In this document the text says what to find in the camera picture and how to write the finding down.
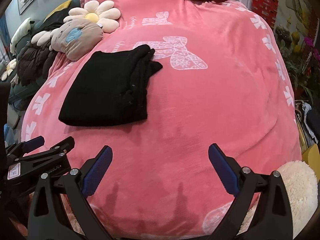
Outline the black knit gloves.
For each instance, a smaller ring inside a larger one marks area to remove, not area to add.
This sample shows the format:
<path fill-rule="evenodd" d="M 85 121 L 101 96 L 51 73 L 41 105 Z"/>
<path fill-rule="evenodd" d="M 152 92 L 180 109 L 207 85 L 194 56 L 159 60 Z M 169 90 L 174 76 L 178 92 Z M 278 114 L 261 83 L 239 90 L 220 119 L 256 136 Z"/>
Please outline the black knit gloves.
<path fill-rule="evenodd" d="M 58 119 L 68 126 L 108 127 L 147 119 L 150 77 L 163 66 L 147 44 L 116 53 L 96 51 L 81 68 Z"/>

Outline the cream fluffy cushion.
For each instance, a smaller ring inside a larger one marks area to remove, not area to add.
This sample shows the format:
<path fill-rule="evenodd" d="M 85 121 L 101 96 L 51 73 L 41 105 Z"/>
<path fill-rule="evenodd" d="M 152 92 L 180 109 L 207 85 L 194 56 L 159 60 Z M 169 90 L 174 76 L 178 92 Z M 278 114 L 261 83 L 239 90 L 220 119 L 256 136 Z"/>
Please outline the cream fluffy cushion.
<path fill-rule="evenodd" d="M 290 161 L 278 169 L 290 201 L 293 237 L 307 225 L 318 206 L 317 178 L 311 167 L 302 161 Z"/>

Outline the yellow object at right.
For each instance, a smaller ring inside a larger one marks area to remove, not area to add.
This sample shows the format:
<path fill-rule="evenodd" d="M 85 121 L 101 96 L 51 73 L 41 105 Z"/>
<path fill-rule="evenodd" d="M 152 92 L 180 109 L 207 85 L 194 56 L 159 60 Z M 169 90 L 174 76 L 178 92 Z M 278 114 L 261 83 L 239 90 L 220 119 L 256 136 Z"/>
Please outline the yellow object at right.
<path fill-rule="evenodd" d="M 316 176 L 319 176 L 319 149 L 317 144 L 310 146 L 302 154 L 302 161 L 310 166 Z"/>

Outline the small daisy pillow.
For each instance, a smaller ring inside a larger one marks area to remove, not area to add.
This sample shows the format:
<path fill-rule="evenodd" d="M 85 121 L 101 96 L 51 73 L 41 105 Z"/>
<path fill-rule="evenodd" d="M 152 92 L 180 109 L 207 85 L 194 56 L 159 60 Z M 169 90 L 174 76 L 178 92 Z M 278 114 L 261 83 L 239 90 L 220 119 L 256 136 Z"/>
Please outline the small daisy pillow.
<path fill-rule="evenodd" d="M 7 78 L 16 68 L 17 61 L 16 59 L 11 60 L 8 65 L 5 67 L 4 72 L 1 75 L 1 81 L 6 81 Z"/>

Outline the dark brown puffer jacket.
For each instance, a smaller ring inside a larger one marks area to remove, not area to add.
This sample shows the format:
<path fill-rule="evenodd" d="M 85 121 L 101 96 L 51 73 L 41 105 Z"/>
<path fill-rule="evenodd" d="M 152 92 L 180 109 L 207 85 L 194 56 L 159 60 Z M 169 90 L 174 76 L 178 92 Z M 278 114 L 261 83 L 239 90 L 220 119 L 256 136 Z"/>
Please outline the dark brown puffer jacket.
<path fill-rule="evenodd" d="M 48 78 L 57 52 L 50 50 L 51 41 L 41 46 L 28 42 L 17 55 L 17 76 L 22 86 L 35 82 L 38 78 Z"/>

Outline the grey bear plush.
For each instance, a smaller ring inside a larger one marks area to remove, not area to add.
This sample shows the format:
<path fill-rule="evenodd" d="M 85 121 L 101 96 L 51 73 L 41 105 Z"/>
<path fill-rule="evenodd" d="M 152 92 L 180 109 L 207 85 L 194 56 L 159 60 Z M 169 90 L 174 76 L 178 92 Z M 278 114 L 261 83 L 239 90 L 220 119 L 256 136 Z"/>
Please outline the grey bear plush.
<path fill-rule="evenodd" d="M 64 53 L 67 59 L 78 61 L 89 53 L 102 39 L 102 28 L 89 20 L 71 20 L 52 31 L 34 35 L 31 43 L 37 46 L 49 44 L 50 51 Z"/>

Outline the white plush toy on sofa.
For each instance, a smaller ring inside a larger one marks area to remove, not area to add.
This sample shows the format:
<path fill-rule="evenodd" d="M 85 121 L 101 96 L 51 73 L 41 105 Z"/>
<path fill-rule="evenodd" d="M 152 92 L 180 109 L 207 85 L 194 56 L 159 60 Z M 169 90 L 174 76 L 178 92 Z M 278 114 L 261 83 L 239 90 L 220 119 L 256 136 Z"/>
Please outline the white plush toy on sofa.
<path fill-rule="evenodd" d="M 21 25 L 17 28 L 17 30 L 15 31 L 10 41 L 10 53 L 12 55 L 16 54 L 16 46 L 18 42 L 30 32 L 33 24 L 34 24 L 34 21 L 29 17 L 29 18 L 26 18 L 21 23 Z"/>

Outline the yellow black cushion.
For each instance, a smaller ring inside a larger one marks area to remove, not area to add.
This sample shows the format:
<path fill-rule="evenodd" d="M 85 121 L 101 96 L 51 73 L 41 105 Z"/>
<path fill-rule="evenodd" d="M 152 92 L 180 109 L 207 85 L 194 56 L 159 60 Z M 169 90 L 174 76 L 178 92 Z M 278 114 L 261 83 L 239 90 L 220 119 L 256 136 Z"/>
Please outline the yellow black cushion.
<path fill-rule="evenodd" d="M 44 22 L 50 17 L 52 16 L 52 14 L 54 14 L 55 12 L 58 12 L 58 11 L 61 11 L 63 9 L 66 9 L 70 6 L 72 0 L 67 0 L 63 3 L 61 3 L 59 6 L 57 6 L 53 11 L 51 11 L 47 16 L 46 18 L 43 20 Z"/>

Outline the white daisy flower pillow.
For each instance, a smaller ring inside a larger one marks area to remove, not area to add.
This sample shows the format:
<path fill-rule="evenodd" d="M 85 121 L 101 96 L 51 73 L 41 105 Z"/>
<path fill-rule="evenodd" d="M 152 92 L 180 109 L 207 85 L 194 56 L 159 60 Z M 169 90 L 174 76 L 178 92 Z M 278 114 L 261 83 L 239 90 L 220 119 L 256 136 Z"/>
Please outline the white daisy flower pillow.
<path fill-rule="evenodd" d="M 119 28 L 121 12 L 114 6 L 114 1 L 105 0 L 99 3 L 91 0 L 84 4 L 84 7 L 75 7 L 69 10 L 63 22 L 77 19 L 84 19 L 99 25 L 104 33 L 112 33 Z"/>

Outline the potted plant with flowers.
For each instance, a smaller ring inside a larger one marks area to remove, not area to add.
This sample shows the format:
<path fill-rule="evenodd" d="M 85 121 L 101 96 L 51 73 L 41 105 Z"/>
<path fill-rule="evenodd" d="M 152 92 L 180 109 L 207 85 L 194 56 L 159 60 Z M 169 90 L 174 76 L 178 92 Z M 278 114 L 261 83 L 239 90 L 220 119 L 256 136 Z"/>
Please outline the potted plant with flowers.
<path fill-rule="evenodd" d="M 276 27 L 275 37 L 295 98 L 313 105 L 319 99 L 319 50 L 311 38 L 302 38 L 299 32 L 291 33 L 281 25 Z"/>

